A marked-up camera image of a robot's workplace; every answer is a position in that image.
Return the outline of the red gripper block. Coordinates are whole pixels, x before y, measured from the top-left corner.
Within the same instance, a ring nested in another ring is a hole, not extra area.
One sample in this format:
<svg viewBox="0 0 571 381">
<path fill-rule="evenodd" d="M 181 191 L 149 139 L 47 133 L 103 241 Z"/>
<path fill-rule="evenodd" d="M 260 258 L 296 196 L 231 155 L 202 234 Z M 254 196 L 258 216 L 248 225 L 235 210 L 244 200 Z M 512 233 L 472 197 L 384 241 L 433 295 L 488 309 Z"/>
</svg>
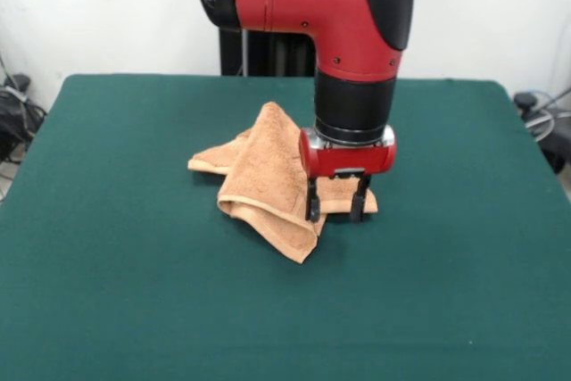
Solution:
<svg viewBox="0 0 571 381">
<path fill-rule="evenodd" d="M 362 222 L 370 175 L 385 173 L 392 168 L 396 151 L 397 142 L 392 127 L 385 128 L 379 141 L 365 146 L 334 145 L 318 135 L 313 128 L 302 128 L 299 152 L 308 178 L 305 219 L 310 222 L 318 222 L 320 219 L 316 178 L 363 175 L 353 194 L 350 211 L 352 222 Z"/>
</svg>

